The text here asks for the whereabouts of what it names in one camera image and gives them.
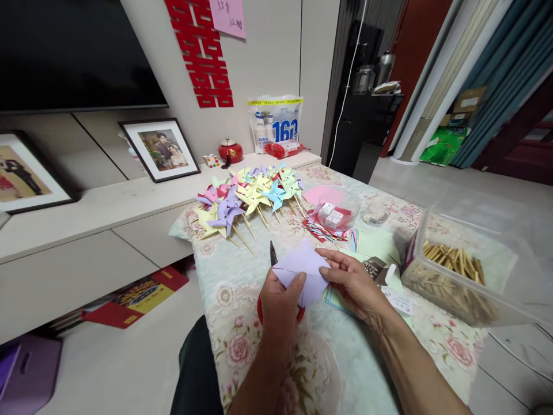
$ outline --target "framed photo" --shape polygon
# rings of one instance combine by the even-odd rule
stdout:
[[[200,172],[176,118],[119,125],[155,183]]]
[[[78,200],[23,131],[0,131],[0,210],[22,213]]]

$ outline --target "purple box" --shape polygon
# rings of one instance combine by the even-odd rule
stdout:
[[[0,414],[32,415],[54,394],[62,343],[30,334],[0,353]]]

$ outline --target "pink sticky note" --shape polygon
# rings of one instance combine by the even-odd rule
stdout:
[[[246,38],[242,0],[209,0],[215,30]]]
[[[298,299],[300,307],[307,307],[314,303],[323,294],[328,282],[321,276],[319,267],[327,267],[328,264],[307,240],[291,249],[287,256],[281,259],[272,270],[281,283],[288,288],[294,277],[304,272],[307,274],[304,289]]]
[[[313,205],[317,205],[319,203],[319,199],[322,195],[324,195],[325,200],[335,206],[339,206],[346,197],[345,193],[328,186],[317,186],[304,193],[307,201]]]

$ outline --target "television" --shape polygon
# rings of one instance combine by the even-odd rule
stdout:
[[[0,114],[167,107],[119,0],[1,0],[0,91]]]

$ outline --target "scissors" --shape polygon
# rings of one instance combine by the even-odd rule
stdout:
[[[272,245],[272,241],[271,241],[271,245],[269,246],[269,254],[271,256],[271,267],[273,267],[277,264],[278,258],[277,258],[277,252],[275,251],[275,247]],[[298,308],[300,310],[298,311],[298,316],[296,317],[296,321],[299,324],[301,319],[304,317],[305,307],[298,306]],[[257,317],[259,317],[259,321],[261,322],[261,324],[263,324],[263,308],[261,307],[261,295],[259,296],[259,298],[257,298]]]

